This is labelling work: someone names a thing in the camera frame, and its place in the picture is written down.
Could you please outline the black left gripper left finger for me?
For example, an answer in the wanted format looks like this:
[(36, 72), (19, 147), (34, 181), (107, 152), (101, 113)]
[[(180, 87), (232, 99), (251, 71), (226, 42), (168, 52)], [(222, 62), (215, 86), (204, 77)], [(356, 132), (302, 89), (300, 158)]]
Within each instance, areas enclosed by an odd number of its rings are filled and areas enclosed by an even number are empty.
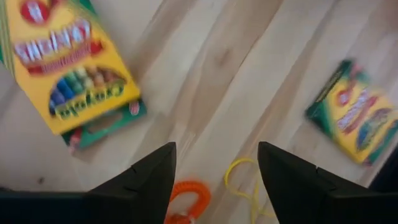
[(176, 143), (168, 142), (92, 189), (90, 223), (164, 224), (176, 159)]

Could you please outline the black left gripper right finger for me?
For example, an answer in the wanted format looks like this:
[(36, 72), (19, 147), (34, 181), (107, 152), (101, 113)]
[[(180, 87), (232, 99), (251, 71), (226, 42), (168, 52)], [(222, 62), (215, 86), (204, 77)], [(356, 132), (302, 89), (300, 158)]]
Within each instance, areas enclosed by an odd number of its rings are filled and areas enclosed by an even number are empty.
[(262, 181), (280, 224), (371, 224), (370, 191), (297, 157), (260, 142)]

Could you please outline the yellow rubber band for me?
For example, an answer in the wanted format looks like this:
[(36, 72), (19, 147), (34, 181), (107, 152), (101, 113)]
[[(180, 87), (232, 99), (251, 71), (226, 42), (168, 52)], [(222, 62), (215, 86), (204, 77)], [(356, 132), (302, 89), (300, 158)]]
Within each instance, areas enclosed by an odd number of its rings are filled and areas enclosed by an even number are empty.
[[(230, 174), (232, 173), (233, 169), (242, 163), (254, 164), (257, 167), (256, 168), (256, 181), (254, 184), (254, 189), (252, 191), (252, 194), (247, 194), (245, 192), (242, 192), (242, 191), (232, 187), (229, 184), (229, 177), (230, 177)], [(260, 175), (259, 166), (254, 159), (244, 157), (244, 158), (236, 159), (235, 161), (233, 161), (229, 165), (226, 172), (224, 173), (223, 180), (224, 180), (224, 186), (231, 194), (238, 196), (238, 197), (243, 197), (249, 202), (249, 204), (250, 204), (250, 224), (256, 224), (256, 218), (259, 215), (263, 215), (263, 216), (270, 217), (270, 218), (276, 217), (274, 212), (268, 210), (266, 207), (260, 207), (259, 187), (260, 187), (260, 181), (262, 180), (262, 177)]]

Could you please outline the yellow green crayon box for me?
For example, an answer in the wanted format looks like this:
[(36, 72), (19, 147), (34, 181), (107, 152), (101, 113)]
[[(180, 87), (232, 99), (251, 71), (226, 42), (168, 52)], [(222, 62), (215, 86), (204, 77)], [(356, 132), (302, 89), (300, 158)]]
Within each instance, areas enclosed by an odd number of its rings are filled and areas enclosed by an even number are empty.
[(147, 112), (90, 0), (0, 0), (0, 63), (74, 151)]
[(305, 116), (352, 160), (366, 166), (398, 133), (398, 108), (352, 59), (341, 61)]

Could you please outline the red coil keychain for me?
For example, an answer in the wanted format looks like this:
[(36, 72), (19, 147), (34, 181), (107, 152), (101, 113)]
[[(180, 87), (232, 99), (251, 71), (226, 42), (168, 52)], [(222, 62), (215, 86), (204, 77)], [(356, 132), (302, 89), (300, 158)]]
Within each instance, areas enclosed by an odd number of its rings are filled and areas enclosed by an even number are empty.
[(211, 192), (202, 182), (186, 180), (174, 185), (170, 200), (172, 202), (181, 194), (195, 193), (197, 200), (185, 213), (166, 214), (164, 224), (195, 224), (197, 218), (206, 210), (210, 204)]

